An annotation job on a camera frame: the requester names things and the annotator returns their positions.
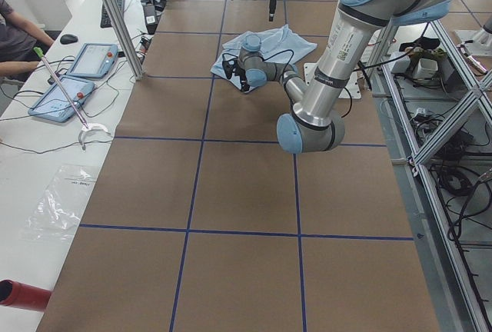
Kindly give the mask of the white curved bracket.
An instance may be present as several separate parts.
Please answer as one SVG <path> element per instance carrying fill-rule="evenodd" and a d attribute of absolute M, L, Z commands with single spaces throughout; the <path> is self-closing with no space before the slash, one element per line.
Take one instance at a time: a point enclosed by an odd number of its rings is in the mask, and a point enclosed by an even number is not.
<path fill-rule="evenodd" d="M 107 136 L 111 136 L 110 131 L 103 124 L 90 123 L 90 122 L 85 122 L 82 124 L 81 130 L 78 133 L 78 143 L 81 145 L 81 149 L 83 151 L 86 151 L 86 142 L 85 142 L 86 136 L 98 132 L 104 133 Z"/>

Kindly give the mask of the blue teach pendant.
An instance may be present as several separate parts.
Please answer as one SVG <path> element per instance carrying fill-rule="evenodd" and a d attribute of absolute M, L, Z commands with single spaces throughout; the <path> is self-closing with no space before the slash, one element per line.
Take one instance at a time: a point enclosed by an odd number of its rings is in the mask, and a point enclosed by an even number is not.
<path fill-rule="evenodd" d="M 85 103 L 85 100 L 95 88 L 95 83 L 87 79 L 63 75 L 60 77 L 60 80 L 68 96 L 72 98 L 75 106 L 78 108 Z M 28 109 L 28 114 L 48 121 L 63 123 L 71 118 L 75 114 L 75 111 L 59 86 L 53 84 Z"/>
<path fill-rule="evenodd" d="M 102 79 L 118 58 L 118 46 L 112 43 L 84 43 L 66 75 Z"/>

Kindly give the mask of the clear plastic bag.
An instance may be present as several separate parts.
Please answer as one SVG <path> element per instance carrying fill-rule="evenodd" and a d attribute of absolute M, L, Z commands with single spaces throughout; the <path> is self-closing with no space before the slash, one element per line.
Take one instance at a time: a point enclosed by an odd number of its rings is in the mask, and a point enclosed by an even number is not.
<path fill-rule="evenodd" d="M 100 172 L 98 166 L 63 164 L 21 229 L 27 241 L 68 243 L 74 239 Z"/>

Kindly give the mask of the lower blue teach pendant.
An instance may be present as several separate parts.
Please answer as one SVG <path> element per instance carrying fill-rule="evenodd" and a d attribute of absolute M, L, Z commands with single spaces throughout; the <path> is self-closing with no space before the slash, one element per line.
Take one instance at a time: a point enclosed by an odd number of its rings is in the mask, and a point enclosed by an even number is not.
<path fill-rule="evenodd" d="M 68 96 L 72 98 L 75 106 L 78 108 L 85 103 L 85 100 L 95 88 L 95 83 L 87 79 L 63 75 L 60 77 L 60 80 Z M 71 118 L 75 114 L 75 111 L 59 86 L 53 84 L 28 109 L 28 114 L 48 121 L 63 123 Z"/>

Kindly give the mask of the aluminium frame post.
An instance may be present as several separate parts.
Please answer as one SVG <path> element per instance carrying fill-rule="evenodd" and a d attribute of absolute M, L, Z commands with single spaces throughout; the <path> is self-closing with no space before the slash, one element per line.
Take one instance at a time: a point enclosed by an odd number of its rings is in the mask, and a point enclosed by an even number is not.
<path fill-rule="evenodd" d="M 118 8 L 116 0 L 102 0 L 104 6 L 108 11 L 109 18 L 111 19 L 113 30 L 117 35 L 119 44 L 122 47 L 122 51 L 125 53 L 127 62 L 130 65 L 131 71 L 136 81 L 139 81 L 143 77 L 143 68 L 140 60 L 136 55 L 134 45 L 131 40 L 131 36 L 127 30 L 124 16 Z"/>

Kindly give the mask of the black computer mouse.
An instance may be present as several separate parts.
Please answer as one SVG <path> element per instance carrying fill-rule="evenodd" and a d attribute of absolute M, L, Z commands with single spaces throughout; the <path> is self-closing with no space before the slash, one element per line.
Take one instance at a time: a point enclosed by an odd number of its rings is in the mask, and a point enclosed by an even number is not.
<path fill-rule="evenodd" d="M 78 41 L 78 37 L 72 34 L 64 34 L 60 37 L 59 41 L 62 45 L 69 45 L 76 43 Z"/>

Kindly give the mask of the red cylinder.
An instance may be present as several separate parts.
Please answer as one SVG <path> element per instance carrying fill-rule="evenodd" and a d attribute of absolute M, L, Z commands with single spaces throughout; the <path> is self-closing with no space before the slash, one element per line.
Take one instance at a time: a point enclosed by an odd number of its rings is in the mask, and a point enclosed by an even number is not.
<path fill-rule="evenodd" d="M 50 290 L 13 280 L 1 281 L 1 305 L 44 312 L 52 295 Z"/>

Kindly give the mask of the black box with label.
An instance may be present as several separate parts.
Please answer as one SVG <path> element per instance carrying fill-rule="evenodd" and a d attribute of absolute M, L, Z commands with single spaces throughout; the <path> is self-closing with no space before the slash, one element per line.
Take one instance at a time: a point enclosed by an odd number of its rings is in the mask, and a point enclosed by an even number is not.
<path fill-rule="evenodd" d="M 143 5 L 142 9 L 143 9 L 147 33 L 149 35 L 153 35 L 158 27 L 158 20 L 159 20 L 158 13 L 155 7 L 153 6 L 153 4 Z"/>

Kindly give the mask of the light blue button-up shirt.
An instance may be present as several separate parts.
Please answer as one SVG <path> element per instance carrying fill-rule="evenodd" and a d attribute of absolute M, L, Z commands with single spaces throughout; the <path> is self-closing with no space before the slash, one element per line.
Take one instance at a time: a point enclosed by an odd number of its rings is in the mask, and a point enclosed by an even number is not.
<path fill-rule="evenodd" d="M 211 66 L 211 73 L 226 79 L 222 62 L 236 59 L 238 66 L 245 70 L 248 93 L 279 79 L 280 71 L 309 55 L 317 44 L 309 42 L 289 29 L 288 25 L 263 32 L 247 31 L 222 45 L 222 52 Z M 240 78 L 229 80 L 238 90 Z"/>

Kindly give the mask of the seated person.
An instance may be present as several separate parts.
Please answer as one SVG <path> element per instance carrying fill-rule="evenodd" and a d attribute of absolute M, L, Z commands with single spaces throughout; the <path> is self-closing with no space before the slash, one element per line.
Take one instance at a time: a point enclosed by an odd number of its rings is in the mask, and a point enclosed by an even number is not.
<path fill-rule="evenodd" d="M 1 77 L 26 81 L 38 67 L 34 48 L 46 53 L 55 40 L 35 23 L 1 0 Z"/>

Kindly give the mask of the upper blue teach pendant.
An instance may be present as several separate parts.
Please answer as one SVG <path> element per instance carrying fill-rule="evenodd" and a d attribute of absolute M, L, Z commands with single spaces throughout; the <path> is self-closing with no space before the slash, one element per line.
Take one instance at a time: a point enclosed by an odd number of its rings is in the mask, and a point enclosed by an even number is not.
<path fill-rule="evenodd" d="M 66 75 L 102 79 L 118 58 L 118 46 L 112 43 L 84 43 Z"/>

